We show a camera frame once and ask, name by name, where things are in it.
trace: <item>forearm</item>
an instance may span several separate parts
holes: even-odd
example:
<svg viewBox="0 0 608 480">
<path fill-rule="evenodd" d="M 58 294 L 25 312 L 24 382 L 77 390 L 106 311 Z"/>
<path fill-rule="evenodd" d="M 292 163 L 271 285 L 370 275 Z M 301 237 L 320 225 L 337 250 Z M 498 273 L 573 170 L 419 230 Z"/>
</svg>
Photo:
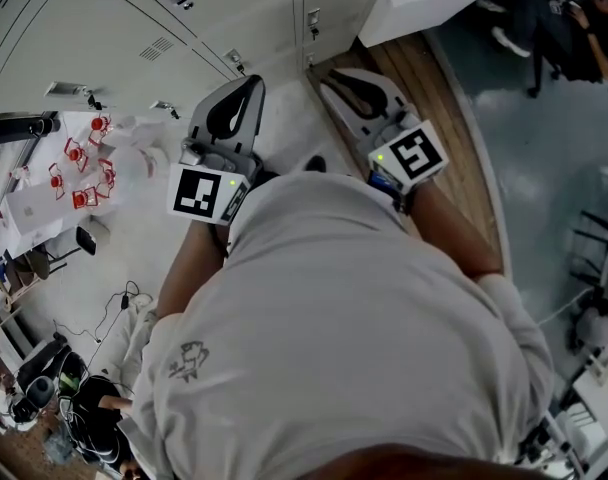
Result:
<svg viewBox="0 0 608 480">
<path fill-rule="evenodd" d="M 119 396 L 104 395 L 100 399 L 100 409 L 117 409 L 127 414 L 131 413 L 133 407 L 133 401 L 128 398 L 121 398 Z"/>
<path fill-rule="evenodd" d="M 599 39 L 597 39 L 595 34 L 589 34 L 588 42 L 591 45 L 591 50 L 593 50 L 593 55 L 595 56 L 602 76 L 605 80 L 608 80 L 608 57 L 604 53 L 604 50 L 602 50 Z"/>
<path fill-rule="evenodd" d="M 432 181 L 417 188 L 410 215 L 422 239 L 450 256 L 467 277 L 502 273 L 501 257 Z"/>
<path fill-rule="evenodd" d="M 228 229 L 219 229 L 225 244 Z M 219 252 L 203 222 L 193 221 L 169 270 L 157 305 L 158 318 L 183 313 L 191 298 L 222 268 L 224 257 Z"/>
</svg>

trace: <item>wooden floor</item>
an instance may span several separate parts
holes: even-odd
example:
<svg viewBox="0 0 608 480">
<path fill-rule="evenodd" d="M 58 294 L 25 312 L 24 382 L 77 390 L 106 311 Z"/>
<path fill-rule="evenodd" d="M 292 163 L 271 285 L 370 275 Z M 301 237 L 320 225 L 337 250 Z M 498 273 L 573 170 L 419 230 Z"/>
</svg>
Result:
<svg viewBox="0 0 608 480">
<path fill-rule="evenodd" d="M 471 135 L 453 91 L 422 34 L 405 36 L 369 49 L 354 47 L 314 66 L 307 74 L 318 95 L 320 81 L 328 80 L 326 75 L 335 67 L 362 68 L 387 76 L 408 101 L 415 103 L 422 119 L 433 123 L 450 159 L 449 166 L 438 176 L 439 187 L 500 252 L 495 215 Z M 366 176 L 368 166 L 351 150 L 349 132 L 331 112 L 329 114 L 351 158 Z"/>
</svg>

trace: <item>gray floor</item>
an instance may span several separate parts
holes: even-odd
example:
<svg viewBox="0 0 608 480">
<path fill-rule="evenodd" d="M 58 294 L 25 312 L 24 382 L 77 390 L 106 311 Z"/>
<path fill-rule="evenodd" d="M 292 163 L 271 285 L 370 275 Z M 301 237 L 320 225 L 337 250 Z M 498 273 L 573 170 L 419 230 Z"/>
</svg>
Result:
<svg viewBox="0 0 608 480">
<path fill-rule="evenodd" d="M 608 87 L 553 82 L 545 68 L 537 100 L 530 59 L 496 47 L 465 11 L 436 36 L 461 83 L 486 142 L 506 216 L 514 281 L 540 322 L 586 288 L 569 277 L 572 227 L 581 210 L 608 217 Z M 579 361 L 565 349 L 566 312 L 543 325 L 558 373 Z"/>
</svg>

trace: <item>white sneaker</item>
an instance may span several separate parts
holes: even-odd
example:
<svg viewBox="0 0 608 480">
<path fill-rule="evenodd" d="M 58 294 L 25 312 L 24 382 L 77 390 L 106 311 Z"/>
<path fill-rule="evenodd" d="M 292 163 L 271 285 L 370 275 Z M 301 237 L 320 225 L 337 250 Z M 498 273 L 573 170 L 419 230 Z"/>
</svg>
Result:
<svg viewBox="0 0 608 480">
<path fill-rule="evenodd" d="M 506 8 L 492 2 L 491 0 L 475 0 L 475 5 L 480 9 L 484 9 L 485 11 L 489 12 L 496 12 L 499 14 L 506 14 L 508 12 Z"/>
<path fill-rule="evenodd" d="M 504 29 L 500 27 L 493 27 L 491 29 L 491 35 L 495 38 L 495 40 L 500 43 L 504 48 L 511 50 L 515 55 L 519 55 L 527 59 L 531 56 L 531 52 L 520 48 L 515 43 L 513 43 L 508 37 L 506 37 L 506 33 Z"/>
</svg>

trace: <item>white cable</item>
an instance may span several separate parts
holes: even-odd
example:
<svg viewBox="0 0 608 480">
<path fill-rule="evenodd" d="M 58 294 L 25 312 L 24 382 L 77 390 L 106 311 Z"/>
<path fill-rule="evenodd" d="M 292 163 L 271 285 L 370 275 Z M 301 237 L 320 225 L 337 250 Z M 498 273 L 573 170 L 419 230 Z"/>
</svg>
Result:
<svg viewBox="0 0 608 480">
<path fill-rule="evenodd" d="M 579 295 L 575 296 L 573 299 L 571 299 L 570 302 L 566 303 L 564 306 L 562 306 L 560 309 L 558 309 L 555 313 L 553 313 L 552 315 L 546 317 L 544 320 L 542 320 L 541 322 L 537 323 L 538 327 L 543 326 L 544 324 L 549 323 L 551 320 L 553 320 L 555 317 L 557 317 L 558 315 L 560 315 L 561 313 L 563 313 L 564 311 L 566 311 L 568 308 L 570 308 L 573 304 L 575 304 L 579 299 L 581 299 L 584 295 L 586 295 L 588 292 L 592 291 L 593 288 L 587 288 L 586 290 L 584 290 L 582 293 L 580 293 Z"/>
</svg>

